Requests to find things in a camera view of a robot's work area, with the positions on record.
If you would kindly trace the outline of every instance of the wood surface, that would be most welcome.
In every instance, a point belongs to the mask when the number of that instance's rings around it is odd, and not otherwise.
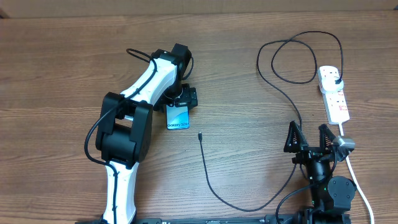
[[[73,223],[99,218],[106,205],[105,168],[90,162],[83,141],[109,92],[131,86],[147,64],[126,48],[151,53],[187,45],[195,68],[187,80],[199,105],[191,128],[167,131],[154,113],[152,144],[137,176],[138,218],[259,217],[274,213],[288,192],[306,185],[299,171],[265,209],[245,213],[221,203],[205,179],[197,133],[203,133],[210,182],[228,202],[256,208],[288,178],[294,155],[283,153],[289,122],[297,119],[283,95],[256,72],[260,46],[305,30],[340,38],[351,120],[345,134],[356,141],[351,158],[376,223],[396,223],[398,210],[398,13],[300,12],[182,16],[0,20],[0,223]],[[340,67],[335,40],[303,35],[319,65]],[[271,74],[278,45],[265,48],[263,74],[291,96],[310,145],[327,123],[317,78],[293,85]],[[313,75],[310,51],[289,44],[275,69],[291,80]],[[338,134],[336,126],[330,126]],[[92,155],[99,157],[91,141]],[[336,175],[350,177],[344,162]],[[284,203],[292,213],[308,192]],[[353,223],[367,223],[357,194]]]
[[[10,18],[393,10],[396,0],[0,0]]]

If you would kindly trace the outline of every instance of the power plug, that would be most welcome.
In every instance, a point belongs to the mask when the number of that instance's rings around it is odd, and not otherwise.
[[[338,69],[333,66],[322,66],[318,70],[319,88],[329,124],[342,124],[349,120],[346,98],[344,96],[344,82],[336,84],[340,78]]]
[[[344,87],[344,82],[336,84],[336,80],[340,78],[338,69],[333,66],[325,65],[318,69],[319,88],[322,93],[331,93],[340,91]]]

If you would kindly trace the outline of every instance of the power strip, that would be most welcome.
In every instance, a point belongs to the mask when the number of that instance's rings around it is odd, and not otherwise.
[[[338,124],[340,135],[344,136],[342,124],[349,120],[349,113],[346,98],[343,92],[344,84],[343,81],[341,81],[339,84],[336,84],[335,80],[337,77],[339,77],[339,74],[338,69],[335,67],[322,66],[318,70],[319,88],[322,92],[326,115],[328,116],[328,122],[329,124]],[[358,184],[354,170],[349,161],[349,157],[346,158],[346,162],[349,172],[353,177],[353,181],[356,184],[356,188],[369,210],[371,224],[374,224],[374,216],[371,205]]]

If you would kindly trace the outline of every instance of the wooden tabletop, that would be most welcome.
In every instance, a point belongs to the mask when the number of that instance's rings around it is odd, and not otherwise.
[[[344,81],[351,120],[345,134],[356,142],[350,156],[377,223],[396,223],[398,210],[398,13],[300,12],[263,14],[91,17],[0,20],[0,223],[73,223],[99,218],[106,205],[105,168],[90,162],[83,141],[99,118],[109,92],[131,86],[147,64],[126,48],[147,53],[189,47],[195,58],[187,82],[199,105],[191,128],[168,131],[165,115],[154,113],[152,143],[137,176],[138,218],[260,217],[275,212],[287,195],[307,183],[296,171],[290,184],[265,209],[245,213],[210,192],[210,182],[228,202],[256,208],[288,178],[293,154],[283,153],[289,122],[297,120],[283,95],[256,72],[266,42],[305,30],[335,34],[344,50]],[[323,34],[298,39],[315,51],[318,65],[340,69],[336,41]],[[270,61],[278,44],[260,58],[263,74],[296,103],[303,132],[318,145],[318,126],[327,123],[317,78],[293,85],[276,78]],[[308,80],[310,51],[289,44],[275,69],[291,80]],[[330,126],[337,135],[338,128]],[[91,153],[100,152],[90,144]],[[344,162],[335,175],[351,178]],[[286,201],[281,213],[310,203],[308,192]],[[354,223],[367,223],[357,193]]]

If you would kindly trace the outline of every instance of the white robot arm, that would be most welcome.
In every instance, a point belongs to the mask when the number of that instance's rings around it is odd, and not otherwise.
[[[171,52],[157,50],[151,55],[157,70],[142,90],[130,100],[119,104],[131,96],[153,74],[152,60],[148,69],[127,90],[121,94],[108,93],[101,109],[103,120],[98,125],[96,148],[101,151],[102,160],[116,169],[106,166],[108,176],[107,206],[101,220],[89,223],[131,224],[134,223],[136,207],[134,189],[137,168],[148,152],[152,132],[152,112],[164,111],[165,105],[192,109],[197,105],[196,89],[182,84],[183,74],[191,59],[188,47],[175,44]],[[132,127],[116,124],[115,119],[128,119]]]

